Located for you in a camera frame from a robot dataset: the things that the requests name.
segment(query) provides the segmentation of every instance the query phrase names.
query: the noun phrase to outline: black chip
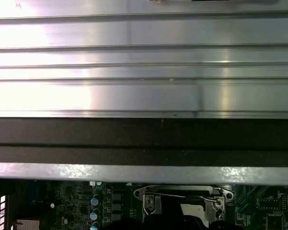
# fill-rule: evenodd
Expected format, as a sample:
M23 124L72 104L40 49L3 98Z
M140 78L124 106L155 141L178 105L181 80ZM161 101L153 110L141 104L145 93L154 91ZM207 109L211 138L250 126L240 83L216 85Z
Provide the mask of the black chip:
M283 216L268 216L267 226L268 230L281 230L283 229Z
M66 209L67 211L73 211L73 205L67 205Z
M87 214L87 212L88 212L87 207L86 207L86 206L81 206L81 207L80 207L80 212L81 212L82 214Z
M112 204L112 211L121 211L121 204Z
M121 214L116 214L116 213L112 213L111 214L111 220L112 221L117 221L121 219Z
M112 193L112 201L121 201L120 193Z
M278 199L261 199L259 200L259 209L261 210L279 209L279 200Z
M107 217L107 218L111 218L111 215L112 215L112 214L109 213L109 212L107 212L107 213L104 214L104 216Z
M242 219L237 219L237 220L236 220L236 224L237 224L238 226L243 226L243 225L244 225L244 220L242 220Z
M66 193L67 195L72 194L72 187L71 187L71 186L67 186L67 187L65 188L65 193Z
M106 206L106 207L111 207L112 204L107 202L107 203L105 204L105 206Z

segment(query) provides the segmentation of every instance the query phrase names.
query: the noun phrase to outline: silver metal surface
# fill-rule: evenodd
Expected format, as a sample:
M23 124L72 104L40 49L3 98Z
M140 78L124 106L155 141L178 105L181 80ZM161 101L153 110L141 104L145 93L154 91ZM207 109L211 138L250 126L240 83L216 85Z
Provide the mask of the silver metal surface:
M143 195L143 221L150 214L162 214L161 196Z
M147 194L152 194L152 195L158 195L158 196L170 196L170 197L178 197L178 198L187 198L187 196L181 196L181 195L172 195L172 194L165 194L165 193L155 193L155 192L146 192ZM193 195L192 197L194 198L200 198L204 201L208 201L208 202L218 202L216 199L212 199L212 198L207 198L201 195Z
M205 191L209 192L210 195L213 194L214 188L212 186L204 186L204 185L166 185L166 184L151 184L139 189L134 190L133 195L139 199L143 200L143 196L146 192L158 192L159 190L196 190L196 191Z
M1 0L10 116L288 118L288 0Z
M39 220L18 219L15 224L16 230L39 230Z
M234 198L233 192L226 190L224 188L215 187L215 190L218 190L224 197L226 202L230 202Z
M288 185L288 168L0 163L0 178L156 184Z
M211 203L208 201L205 201L206 211L205 216L206 220L208 220L210 223L215 222L217 220L224 220L225 218L225 197L224 196L215 196L214 199L217 200L215 203Z

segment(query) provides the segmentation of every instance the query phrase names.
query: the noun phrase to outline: capacitor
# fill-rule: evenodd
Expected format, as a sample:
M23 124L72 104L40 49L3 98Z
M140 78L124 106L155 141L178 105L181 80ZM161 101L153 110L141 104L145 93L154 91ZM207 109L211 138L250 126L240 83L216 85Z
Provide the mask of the capacitor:
M93 190L93 194L99 195L100 197L102 196L103 192L104 191L103 191L102 187L97 187Z
M95 208L93 212L90 214L90 219L93 221L97 220L99 214L100 214L99 209Z
M90 227L90 230L98 230L100 229L100 223L95 221L93 225Z
M100 196L99 195L94 195L93 198L91 199L91 205L97 206L99 204Z
M74 214L68 214L64 217L63 223L65 225L69 224L70 222L72 222L75 219L75 215Z
M62 204L62 200L55 200L54 202L50 203L50 208L56 208L57 206Z
M64 218L64 220L63 220L63 223L65 224L65 225L68 225L68 219L67 218Z

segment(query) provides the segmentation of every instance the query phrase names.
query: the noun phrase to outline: screw hole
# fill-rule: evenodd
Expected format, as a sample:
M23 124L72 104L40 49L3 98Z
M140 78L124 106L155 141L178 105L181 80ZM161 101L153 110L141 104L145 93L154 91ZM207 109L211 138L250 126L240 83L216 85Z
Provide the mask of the screw hole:
M232 198L232 194L231 194L231 193L227 193L227 194L226 194L226 198L227 198L227 199L231 199L231 198Z

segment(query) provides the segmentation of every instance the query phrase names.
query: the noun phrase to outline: green circuit board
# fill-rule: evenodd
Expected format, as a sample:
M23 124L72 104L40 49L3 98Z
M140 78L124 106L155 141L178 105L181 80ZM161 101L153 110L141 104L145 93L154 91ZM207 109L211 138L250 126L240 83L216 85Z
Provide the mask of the green circuit board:
M52 230L97 230L121 218L142 220L142 202L133 196L144 185L60 182L62 200ZM218 185L234 193L226 204L226 221L246 230L288 230L288 187Z

